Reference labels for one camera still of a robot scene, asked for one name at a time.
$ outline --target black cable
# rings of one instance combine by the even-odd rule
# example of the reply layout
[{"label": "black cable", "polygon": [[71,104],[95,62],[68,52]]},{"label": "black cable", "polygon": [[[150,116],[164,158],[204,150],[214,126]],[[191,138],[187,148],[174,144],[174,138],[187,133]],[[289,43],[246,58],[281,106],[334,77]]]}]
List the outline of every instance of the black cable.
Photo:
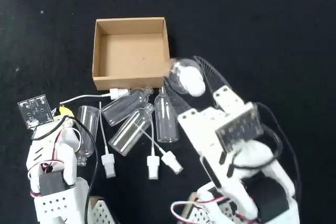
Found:
[{"label": "black cable", "polygon": [[240,151],[236,152],[233,156],[233,159],[232,159],[232,162],[230,164],[231,167],[233,167],[234,169],[243,169],[243,170],[257,170],[257,169],[263,169],[265,168],[266,166],[269,166],[271,163],[273,163],[275,160],[277,160],[281,153],[282,153],[282,150],[283,150],[283,144],[282,144],[282,141],[281,139],[278,137],[278,135],[273,131],[271,130],[269,127],[267,127],[266,125],[262,124],[262,129],[266,132],[267,135],[273,137],[273,139],[275,140],[276,144],[277,144],[277,148],[274,152],[274,155],[273,157],[265,162],[264,164],[262,165],[257,165],[257,166],[249,166],[249,165],[236,165],[234,164],[234,161],[236,159],[236,157],[238,156],[238,154],[240,153]]},{"label": "black cable", "polygon": [[286,142],[286,144],[288,145],[288,148],[290,150],[290,152],[293,155],[293,161],[294,161],[294,166],[295,166],[295,171],[296,171],[296,201],[298,203],[298,206],[300,206],[301,203],[301,193],[302,193],[302,184],[301,184],[301,174],[300,174],[300,169],[299,169],[299,162],[298,162],[298,158],[296,156],[296,153],[293,149],[293,146],[291,145],[290,141],[288,140],[287,136],[285,135],[284,131],[282,130],[282,128],[280,127],[280,124],[278,123],[278,120],[276,119],[274,113],[272,112],[272,110],[267,107],[265,104],[261,103],[261,102],[256,102],[256,104],[260,107],[265,109],[270,116],[272,117],[274,123],[277,126],[277,130],[281,133],[283,140]]},{"label": "black cable", "polygon": [[69,116],[64,116],[63,118],[62,118],[62,120],[61,121],[59,121],[59,123],[51,130],[51,131],[49,131],[48,133],[46,133],[46,134],[44,134],[44,135],[42,135],[42,136],[39,136],[39,137],[37,137],[37,138],[31,138],[32,140],[42,140],[42,139],[44,139],[44,138],[46,138],[47,136],[50,136],[51,134],[53,134],[53,132],[55,132],[58,128],[60,128],[61,127],[61,125],[64,123],[64,121],[65,121],[65,119],[66,118],[68,118]]},{"label": "black cable", "polygon": [[98,171],[98,160],[99,160],[98,151],[97,151],[96,143],[95,143],[95,141],[93,139],[93,136],[90,133],[90,131],[88,130],[88,128],[86,128],[79,119],[77,119],[77,118],[75,118],[73,116],[67,116],[66,115],[65,117],[68,117],[70,119],[75,120],[86,131],[86,133],[88,133],[88,135],[89,135],[89,137],[91,139],[91,142],[93,144],[94,152],[96,154],[96,165],[94,167],[92,180],[91,180],[91,183],[90,183],[90,186],[89,186],[89,190],[88,190],[88,194],[86,196],[86,202],[85,202],[84,222],[85,222],[85,224],[88,224],[88,209],[89,209],[89,202],[90,202],[90,193],[92,191],[93,183],[96,180],[97,171]]}]

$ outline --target circuit board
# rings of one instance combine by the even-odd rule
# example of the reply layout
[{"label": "circuit board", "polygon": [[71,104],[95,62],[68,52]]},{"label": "circuit board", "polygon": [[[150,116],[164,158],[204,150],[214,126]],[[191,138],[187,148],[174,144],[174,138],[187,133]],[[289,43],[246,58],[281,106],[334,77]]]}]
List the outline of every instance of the circuit board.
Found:
[{"label": "circuit board", "polygon": [[28,129],[54,120],[49,103],[44,94],[18,102],[17,104]]}]

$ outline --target black fabric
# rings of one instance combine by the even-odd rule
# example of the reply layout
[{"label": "black fabric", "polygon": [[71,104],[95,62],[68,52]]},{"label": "black fabric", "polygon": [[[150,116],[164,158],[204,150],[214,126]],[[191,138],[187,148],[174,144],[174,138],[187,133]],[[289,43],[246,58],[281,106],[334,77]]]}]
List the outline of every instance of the black fabric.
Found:
[{"label": "black fabric", "polygon": [[[1,223],[36,223],[25,167],[29,132],[16,103],[44,93],[55,107],[76,95],[96,93],[91,78],[95,19],[150,16],[166,18],[171,57],[202,56],[245,101],[271,107],[298,155],[302,223],[330,221],[335,0],[0,0]],[[97,100],[83,99],[70,108],[77,112],[81,104],[97,105]],[[205,108],[210,100],[194,99],[193,104]],[[117,128],[104,125],[110,138]],[[145,138],[127,157],[115,155],[117,178],[105,179],[100,166],[93,193],[105,197],[122,224],[175,223],[170,203],[188,199],[209,181],[180,132],[179,142],[164,146],[184,166],[179,175],[161,164],[160,179],[148,180],[150,142]],[[100,132],[97,144],[102,154]],[[88,180],[93,159],[79,171]],[[295,179],[288,151],[280,161]]]}]

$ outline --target white cap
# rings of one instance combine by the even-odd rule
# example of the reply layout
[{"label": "white cap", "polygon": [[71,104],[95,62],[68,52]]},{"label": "white cap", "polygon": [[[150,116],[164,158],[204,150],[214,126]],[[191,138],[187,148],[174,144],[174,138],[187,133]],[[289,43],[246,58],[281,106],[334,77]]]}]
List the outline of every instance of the white cap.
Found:
[{"label": "white cap", "polygon": [[105,168],[106,178],[115,177],[114,170],[114,155],[113,154],[105,154],[101,156],[101,162]]},{"label": "white cap", "polygon": [[195,67],[181,70],[180,82],[193,97],[200,97],[205,92],[205,83],[200,71]]},{"label": "white cap", "polygon": [[124,95],[129,95],[129,94],[130,94],[129,89],[110,89],[111,100],[115,100],[120,97],[123,97]]},{"label": "white cap", "polygon": [[147,157],[148,178],[149,179],[159,178],[159,165],[160,165],[159,156],[148,156]]},{"label": "white cap", "polygon": [[169,166],[175,174],[179,174],[182,170],[183,167],[179,164],[179,162],[176,160],[175,155],[169,151],[166,152],[162,157],[161,160]]}]

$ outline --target black circuit board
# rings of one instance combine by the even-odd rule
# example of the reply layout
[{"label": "black circuit board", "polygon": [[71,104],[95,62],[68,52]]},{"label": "black circuit board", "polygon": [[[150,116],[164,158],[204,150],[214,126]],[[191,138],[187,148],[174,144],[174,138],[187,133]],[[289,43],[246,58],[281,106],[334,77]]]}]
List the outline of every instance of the black circuit board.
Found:
[{"label": "black circuit board", "polygon": [[28,129],[54,120],[49,103],[44,94],[18,102],[17,104]]},{"label": "black circuit board", "polygon": [[226,153],[233,151],[234,145],[262,135],[257,107],[241,114],[216,130],[216,135]]}]

